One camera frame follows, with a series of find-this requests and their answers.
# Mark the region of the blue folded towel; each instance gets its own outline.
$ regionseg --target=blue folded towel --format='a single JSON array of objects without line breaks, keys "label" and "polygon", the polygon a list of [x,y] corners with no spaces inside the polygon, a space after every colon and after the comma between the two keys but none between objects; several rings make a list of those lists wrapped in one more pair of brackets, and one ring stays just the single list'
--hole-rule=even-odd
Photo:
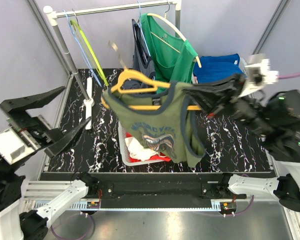
[{"label": "blue folded towel", "polygon": [[202,56],[200,57],[202,68],[199,68],[196,62],[193,74],[196,76],[199,84],[211,83],[230,77],[232,74],[242,74],[238,54],[227,56]]}]

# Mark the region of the marble patterned tabletop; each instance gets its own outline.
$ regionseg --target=marble patterned tabletop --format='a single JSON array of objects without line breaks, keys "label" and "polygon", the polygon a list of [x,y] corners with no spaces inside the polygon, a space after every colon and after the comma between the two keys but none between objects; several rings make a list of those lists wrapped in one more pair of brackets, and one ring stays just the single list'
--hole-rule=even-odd
[{"label": "marble patterned tabletop", "polygon": [[[110,85],[116,84],[122,69],[104,69]],[[81,69],[84,82],[89,71]],[[92,129],[86,131],[79,144],[50,160],[48,172],[87,171],[93,173],[187,173],[187,172],[270,172],[265,150],[260,140],[230,117],[208,119],[196,111],[196,127],[207,154],[195,168],[186,162],[158,162],[126,166],[122,162],[118,138],[118,119],[100,101],[102,88],[93,84]],[[75,80],[72,81],[60,127],[66,132],[85,117],[84,97]]]}]

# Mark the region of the white hanger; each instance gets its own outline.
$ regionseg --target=white hanger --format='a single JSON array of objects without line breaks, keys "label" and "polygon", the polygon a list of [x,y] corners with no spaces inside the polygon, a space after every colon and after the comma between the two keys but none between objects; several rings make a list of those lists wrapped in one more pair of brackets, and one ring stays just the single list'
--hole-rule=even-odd
[{"label": "white hanger", "polygon": [[[183,40],[186,41],[187,39],[185,38],[185,36],[179,31],[179,29],[173,25],[170,21],[168,21],[167,19],[165,19],[164,17],[155,14],[155,13],[148,13],[147,16],[153,16],[156,17],[158,19],[161,19],[162,21],[164,21],[169,27],[171,27],[176,34],[178,34],[178,36]],[[163,41],[165,44],[169,45],[171,48],[173,48],[174,50],[176,50],[177,52],[180,53],[180,51],[178,51],[177,49],[175,49],[173,46],[171,46],[169,43],[167,43],[166,41],[164,41],[163,39],[161,39],[159,36],[157,36],[156,34],[154,34],[153,32],[151,32],[152,35],[154,35],[155,37],[157,37],[158,39],[160,39],[161,41]],[[198,63],[199,68],[201,68],[201,62],[198,56],[195,57],[196,62]]]}]

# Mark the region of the reflective metal surface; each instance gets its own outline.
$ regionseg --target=reflective metal surface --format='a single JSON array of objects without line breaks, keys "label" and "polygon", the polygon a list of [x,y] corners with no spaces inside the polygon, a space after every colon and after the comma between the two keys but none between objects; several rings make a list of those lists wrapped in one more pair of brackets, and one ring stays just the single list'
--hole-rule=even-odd
[{"label": "reflective metal surface", "polygon": [[[240,202],[239,211],[248,203]],[[79,238],[87,231],[89,220],[76,212],[67,211],[53,226],[66,239]],[[93,215],[92,240],[291,240],[283,208],[277,202],[255,202],[241,216],[206,216],[194,212],[111,212],[99,211]],[[46,240],[56,239],[51,231]]]}]

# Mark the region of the green shirt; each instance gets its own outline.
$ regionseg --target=green shirt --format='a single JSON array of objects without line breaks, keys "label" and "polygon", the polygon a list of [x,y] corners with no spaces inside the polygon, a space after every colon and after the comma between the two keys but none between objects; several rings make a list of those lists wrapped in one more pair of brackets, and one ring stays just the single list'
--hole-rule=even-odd
[{"label": "green shirt", "polygon": [[[155,21],[153,16],[143,14],[140,17],[140,22],[149,52],[154,61],[155,79],[167,83],[170,81],[191,83],[195,66],[194,59],[198,54],[188,40],[183,41],[181,38],[167,33]],[[164,89],[160,88],[157,92],[160,93],[162,91]]]},{"label": "green shirt", "polygon": [[[188,162],[194,168],[206,151],[195,128],[195,112],[188,111],[190,99],[184,87],[191,84],[171,82],[158,94],[120,94],[111,89],[102,93],[125,130],[139,143],[169,156],[174,163]],[[128,105],[161,105],[158,110],[134,110]]]}]

